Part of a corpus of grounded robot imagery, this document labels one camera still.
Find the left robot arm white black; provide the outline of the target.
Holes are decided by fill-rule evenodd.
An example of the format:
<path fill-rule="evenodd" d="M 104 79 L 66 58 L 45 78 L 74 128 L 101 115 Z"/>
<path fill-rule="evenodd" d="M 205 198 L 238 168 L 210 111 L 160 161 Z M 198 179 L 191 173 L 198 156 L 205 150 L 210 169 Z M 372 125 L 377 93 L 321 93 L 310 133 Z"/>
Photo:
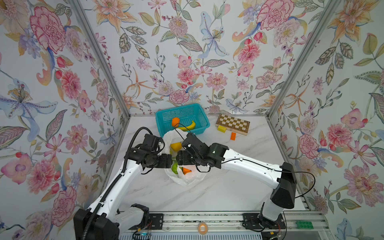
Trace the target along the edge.
<path fill-rule="evenodd" d="M 140 204 L 118 213 L 124 196 L 145 168 L 167 169 L 173 164 L 170 154 L 163 154 L 158 147 L 143 144 L 129 148 L 120 171 L 101 195 L 87 210 L 78 210 L 74 216 L 77 240 L 117 240 L 121 233 L 136 232 L 150 225 L 149 208 Z"/>

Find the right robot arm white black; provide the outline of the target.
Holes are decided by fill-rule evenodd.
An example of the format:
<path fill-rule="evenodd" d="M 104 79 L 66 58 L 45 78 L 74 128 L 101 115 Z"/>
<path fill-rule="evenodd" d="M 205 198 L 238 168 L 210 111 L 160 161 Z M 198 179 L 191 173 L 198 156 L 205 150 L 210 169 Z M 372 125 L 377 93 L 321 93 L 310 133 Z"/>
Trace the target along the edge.
<path fill-rule="evenodd" d="M 257 215 L 262 229 L 276 226 L 283 211 L 295 207 L 297 179 L 291 164 L 267 164 L 218 143 L 210 147 L 182 144 L 182 148 L 176 157 L 180 166 L 204 166 L 235 171 L 251 176 L 272 189 L 271 196 L 264 201 Z"/>

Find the orange fruit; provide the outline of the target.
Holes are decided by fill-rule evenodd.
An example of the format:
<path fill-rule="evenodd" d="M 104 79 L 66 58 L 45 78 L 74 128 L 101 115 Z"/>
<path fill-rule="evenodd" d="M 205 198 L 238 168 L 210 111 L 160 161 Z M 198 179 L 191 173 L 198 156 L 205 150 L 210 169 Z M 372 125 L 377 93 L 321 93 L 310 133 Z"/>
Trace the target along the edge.
<path fill-rule="evenodd" d="M 173 128 L 178 128 L 179 125 L 180 125 L 180 119 L 177 118 L 177 117 L 173 118 L 173 119 L 172 119 L 172 127 L 173 127 Z"/>

